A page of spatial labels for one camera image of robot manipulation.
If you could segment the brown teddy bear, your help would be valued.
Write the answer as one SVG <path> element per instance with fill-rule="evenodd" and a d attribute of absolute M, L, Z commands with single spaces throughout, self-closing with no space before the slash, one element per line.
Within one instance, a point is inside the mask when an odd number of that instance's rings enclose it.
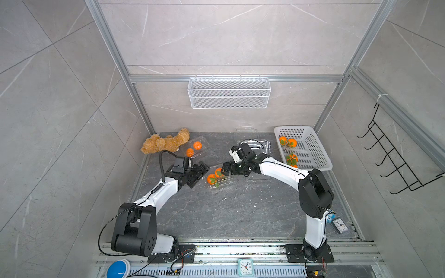
<path fill-rule="evenodd" d="M 180 146 L 189 142 L 190 132 L 188 129 L 181 129 L 176 136 L 168 135 L 166 137 L 161 137 L 158 134 L 154 134 L 143 142 L 141 147 L 141 152 L 144 154 L 156 154 L 163 150 L 170 152 L 176 152 L 179 150 Z"/>

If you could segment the small white square clock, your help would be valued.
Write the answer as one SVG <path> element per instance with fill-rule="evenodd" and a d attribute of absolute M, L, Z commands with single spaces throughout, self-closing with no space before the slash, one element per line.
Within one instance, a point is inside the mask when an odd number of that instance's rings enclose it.
<path fill-rule="evenodd" d="M 348 230 L 348 227 L 347 227 L 346 223 L 341 218 L 334 219 L 332 221 L 332 223 L 336 227 L 338 232 L 341 233 L 341 234 L 343 234 L 344 232 L 346 232 Z"/>

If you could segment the black wall hook rack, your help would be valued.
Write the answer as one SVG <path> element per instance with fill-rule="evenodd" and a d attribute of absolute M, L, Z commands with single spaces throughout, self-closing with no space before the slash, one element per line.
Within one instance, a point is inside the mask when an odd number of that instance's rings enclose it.
<path fill-rule="evenodd" d="M 403 187 L 399 190 L 389 191 L 389 193 L 392 195 L 397 195 L 404 191 L 414 192 L 429 184 L 432 184 L 433 182 L 444 179 L 444 172 L 437 174 L 433 179 L 425 183 L 419 179 L 401 152 L 395 147 L 389 137 L 384 133 L 383 129 L 376 122 L 379 108 L 380 104 L 374 105 L 374 114 L 371 121 L 367 125 L 366 131 L 361 136 L 357 136 L 357 138 L 365 139 L 368 135 L 370 135 L 374 139 L 374 144 L 370 147 L 364 147 L 364 149 L 370 151 L 375 147 L 379 147 L 384 152 L 381 162 L 375 163 L 374 165 L 376 167 L 384 166 L 386 162 L 389 161 L 392 171 L 388 172 L 387 174 L 380 174 L 381 178 L 388 178 L 396 174 L 402 179 Z"/>

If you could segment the small white clock front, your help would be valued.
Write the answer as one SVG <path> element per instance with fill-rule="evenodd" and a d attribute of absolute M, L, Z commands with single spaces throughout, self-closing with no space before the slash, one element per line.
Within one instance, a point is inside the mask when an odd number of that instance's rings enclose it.
<path fill-rule="evenodd" d="M 240 277 L 254 276 L 253 260 L 251 258 L 238 259 L 238 275 Z"/>

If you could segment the clear clamshell container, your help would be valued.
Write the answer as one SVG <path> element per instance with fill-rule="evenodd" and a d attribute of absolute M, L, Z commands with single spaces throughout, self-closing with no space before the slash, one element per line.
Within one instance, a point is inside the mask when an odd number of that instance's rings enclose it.
<path fill-rule="evenodd" d="M 180 156 L 187 156 L 189 158 L 196 159 L 203 157 L 209 150 L 210 144 L 206 138 L 199 136 L 180 146 L 177 153 Z"/>
<path fill-rule="evenodd" d="M 238 140 L 238 145 L 246 143 L 256 154 L 271 154 L 271 143 L 266 139 L 244 139 Z"/>
<path fill-rule="evenodd" d="M 211 167 L 203 177 L 205 185 L 209 188 L 218 189 L 233 185 L 235 183 L 234 178 L 225 176 L 221 171 L 222 167 L 220 166 Z"/>
<path fill-rule="evenodd" d="M 235 130 L 234 139 L 236 141 L 253 140 L 253 139 L 257 140 L 258 130 L 249 127 L 238 128 Z"/>

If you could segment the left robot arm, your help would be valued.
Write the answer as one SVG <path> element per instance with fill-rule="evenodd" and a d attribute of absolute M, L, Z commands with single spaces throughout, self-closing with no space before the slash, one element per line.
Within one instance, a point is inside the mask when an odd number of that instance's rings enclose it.
<path fill-rule="evenodd" d="M 200 161 L 194 163 L 189 157 L 176 156 L 174 163 L 164 169 L 162 151 L 159 155 L 161 179 L 149 193 L 133 203 L 123 203 L 116 216 L 111 238 L 113 254 L 102 249 L 98 237 L 99 252 L 109 257 L 142 256 L 153 254 L 178 257 L 179 246 L 175 236 L 158 232 L 157 214 L 167 201 L 184 186 L 193 188 L 210 167 Z"/>

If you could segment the leafy twin oranges container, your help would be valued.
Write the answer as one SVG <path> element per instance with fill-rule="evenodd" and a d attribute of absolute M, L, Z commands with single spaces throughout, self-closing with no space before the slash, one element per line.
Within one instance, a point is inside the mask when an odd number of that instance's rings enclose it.
<path fill-rule="evenodd" d="M 279 143 L 284 149 L 297 147 L 297 141 L 295 139 L 288 139 L 285 136 L 279 138 Z"/>
<path fill-rule="evenodd" d="M 215 188 L 219 188 L 220 185 L 223 185 L 226 180 L 226 176 L 221 174 L 221 168 L 216 168 L 212 173 L 210 173 L 206 178 L 207 184 L 213 186 Z"/>

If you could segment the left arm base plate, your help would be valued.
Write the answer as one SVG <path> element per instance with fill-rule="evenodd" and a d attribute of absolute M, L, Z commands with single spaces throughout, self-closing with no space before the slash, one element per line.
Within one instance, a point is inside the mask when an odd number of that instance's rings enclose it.
<path fill-rule="evenodd" d="M 154 264 L 172 264 L 176 259 L 176 264 L 181 264 L 182 262 L 185 264 L 192 264 L 194 263 L 195 251 L 196 245 L 181 244 L 178 246 L 173 246 L 170 253 L 151 254 L 148 257 L 148 262 Z"/>

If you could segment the small blue clock on table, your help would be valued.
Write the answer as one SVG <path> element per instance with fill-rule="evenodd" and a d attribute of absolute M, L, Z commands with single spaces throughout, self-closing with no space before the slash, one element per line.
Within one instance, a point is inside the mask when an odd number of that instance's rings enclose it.
<path fill-rule="evenodd" d="M 327 223 L 332 223 L 332 221 L 335 219 L 335 217 L 336 217 L 336 214 L 335 214 L 335 213 L 329 213 L 329 214 L 326 216 L 326 222 L 327 222 Z"/>

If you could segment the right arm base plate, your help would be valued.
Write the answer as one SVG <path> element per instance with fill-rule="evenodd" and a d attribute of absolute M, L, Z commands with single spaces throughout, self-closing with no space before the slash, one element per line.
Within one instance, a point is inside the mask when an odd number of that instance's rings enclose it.
<path fill-rule="evenodd" d="M 289 263 L 333 263 L 335 261 L 331 248 L 327 243 L 318 249 L 314 249 L 310 244 L 286 244 L 284 253 Z"/>

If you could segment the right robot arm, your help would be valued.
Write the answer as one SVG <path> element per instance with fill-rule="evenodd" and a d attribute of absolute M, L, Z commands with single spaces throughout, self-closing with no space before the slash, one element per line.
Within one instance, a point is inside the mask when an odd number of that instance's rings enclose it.
<path fill-rule="evenodd" d="M 232 161 L 222 166 L 225 176 L 249 176 L 254 172 L 275 178 L 299 193 L 300 207 L 306 214 L 306 234 L 303 251 L 315 261 L 327 248 L 327 216 L 332 214 L 334 193 L 323 173 L 318 169 L 301 170 L 282 163 L 265 153 L 256 154 L 247 143 L 232 147 Z"/>

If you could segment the white plastic basket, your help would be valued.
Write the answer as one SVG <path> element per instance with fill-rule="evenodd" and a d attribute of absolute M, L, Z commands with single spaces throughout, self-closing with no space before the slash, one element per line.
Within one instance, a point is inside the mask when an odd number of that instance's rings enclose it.
<path fill-rule="evenodd" d="M 333 164 L 325 151 L 314 129 L 310 126 L 278 126 L 274 128 L 275 137 L 279 147 L 279 153 L 284 162 L 286 157 L 294 154 L 297 159 L 297 167 L 304 170 L 318 169 L 330 171 Z M 296 147 L 284 147 L 279 139 L 295 139 Z"/>

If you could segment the blue round button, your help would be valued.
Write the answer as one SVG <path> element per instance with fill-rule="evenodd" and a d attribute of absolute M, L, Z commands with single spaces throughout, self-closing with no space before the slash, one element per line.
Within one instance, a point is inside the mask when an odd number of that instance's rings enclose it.
<path fill-rule="evenodd" d="M 105 274 L 106 278 L 127 278 L 130 275 L 131 264 L 127 259 L 112 263 Z"/>

